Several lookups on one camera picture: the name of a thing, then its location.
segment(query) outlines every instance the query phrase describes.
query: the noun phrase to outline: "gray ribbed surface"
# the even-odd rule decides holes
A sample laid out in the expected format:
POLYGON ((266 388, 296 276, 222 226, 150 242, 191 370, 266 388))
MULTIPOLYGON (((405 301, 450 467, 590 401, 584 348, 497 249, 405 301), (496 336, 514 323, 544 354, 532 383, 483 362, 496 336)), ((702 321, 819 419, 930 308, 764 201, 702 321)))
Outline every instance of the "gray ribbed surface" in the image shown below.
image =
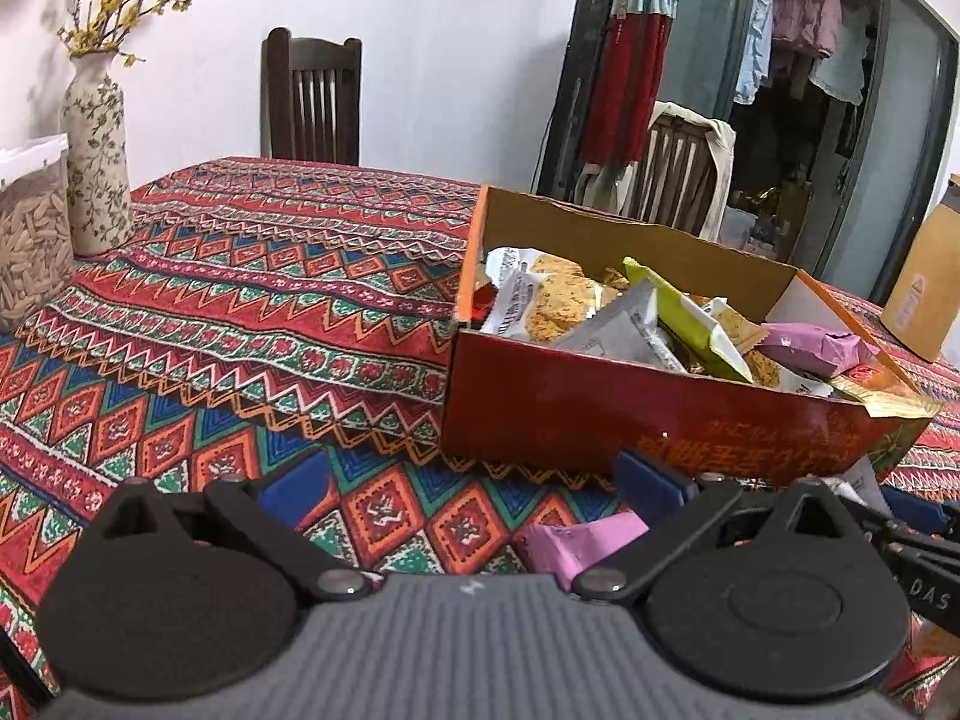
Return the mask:
POLYGON ((392 576, 363 601, 323 605, 243 685, 159 707, 68 692, 42 720, 904 720, 877 694, 774 709, 703 688, 664 664, 621 608, 552 577, 392 576))

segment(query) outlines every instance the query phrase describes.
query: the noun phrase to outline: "screw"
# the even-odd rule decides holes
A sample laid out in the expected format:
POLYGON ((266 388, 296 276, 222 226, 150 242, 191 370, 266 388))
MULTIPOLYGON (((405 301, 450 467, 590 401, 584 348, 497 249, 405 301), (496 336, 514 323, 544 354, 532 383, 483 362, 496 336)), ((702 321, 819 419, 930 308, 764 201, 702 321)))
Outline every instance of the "screw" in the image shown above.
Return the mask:
POLYGON ((580 586, 590 592, 616 592, 627 584, 627 575, 618 568, 589 568, 580 576, 580 586))
POLYGON ((353 595, 360 592, 366 583, 367 578, 352 568, 331 568, 320 574, 317 579, 320 592, 328 595, 353 595))

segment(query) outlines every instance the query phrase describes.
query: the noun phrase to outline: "red box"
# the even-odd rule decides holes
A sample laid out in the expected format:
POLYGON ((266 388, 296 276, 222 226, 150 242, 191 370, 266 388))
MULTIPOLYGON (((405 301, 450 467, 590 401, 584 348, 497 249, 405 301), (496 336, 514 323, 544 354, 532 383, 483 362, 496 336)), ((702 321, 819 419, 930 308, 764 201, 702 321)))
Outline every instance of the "red box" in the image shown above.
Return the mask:
MULTIPOLYGON (((625 447, 679 471, 719 471, 787 484, 829 476, 869 455, 885 477, 928 425, 872 418, 859 403, 783 394, 758 386, 668 373, 633 362, 576 355, 469 329, 481 255, 531 247, 579 263, 587 276, 621 269, 625 256, 678 289, 723 295, 752 322, 813 322, 867 330, 813 278, 783 264, 529 194, 483 187, 470 224, 457 296, 440 446, 452 457, 546 469, 609 473, 625 447)), ((909 378, 885 352, 885 367, 909 378)))

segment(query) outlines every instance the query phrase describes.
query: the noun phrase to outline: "purple snack package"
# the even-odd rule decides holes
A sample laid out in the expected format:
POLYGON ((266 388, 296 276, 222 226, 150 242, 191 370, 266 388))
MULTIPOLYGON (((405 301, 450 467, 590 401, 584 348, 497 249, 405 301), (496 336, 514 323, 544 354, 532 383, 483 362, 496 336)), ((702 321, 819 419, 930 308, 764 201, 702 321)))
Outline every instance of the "purple snack package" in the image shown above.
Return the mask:
POLYGON ((577 574, 648 530, 633 512, 565 528, 531 525, 524 535, 527 560, 536 573, 556 575, 560 586, 569 591, 577 574))
POLYGON ((770 333, 757 351, 786 367, 805 370, 827 379, 839 376, 880 352, 850 331, 829 330, 804 322, 764 324, 770 333))

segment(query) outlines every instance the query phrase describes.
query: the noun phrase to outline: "floral vase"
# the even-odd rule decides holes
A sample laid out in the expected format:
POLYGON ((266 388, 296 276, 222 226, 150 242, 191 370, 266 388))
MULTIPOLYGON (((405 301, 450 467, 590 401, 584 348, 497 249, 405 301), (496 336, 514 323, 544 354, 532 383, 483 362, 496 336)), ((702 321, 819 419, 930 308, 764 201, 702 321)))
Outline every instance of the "floral vase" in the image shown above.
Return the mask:
POLYGON ((73 250, 101 254, 133 234, 123 90, 107 71, 116 52, 71 57, 76 74, 64 95, 67 205, 73 250))

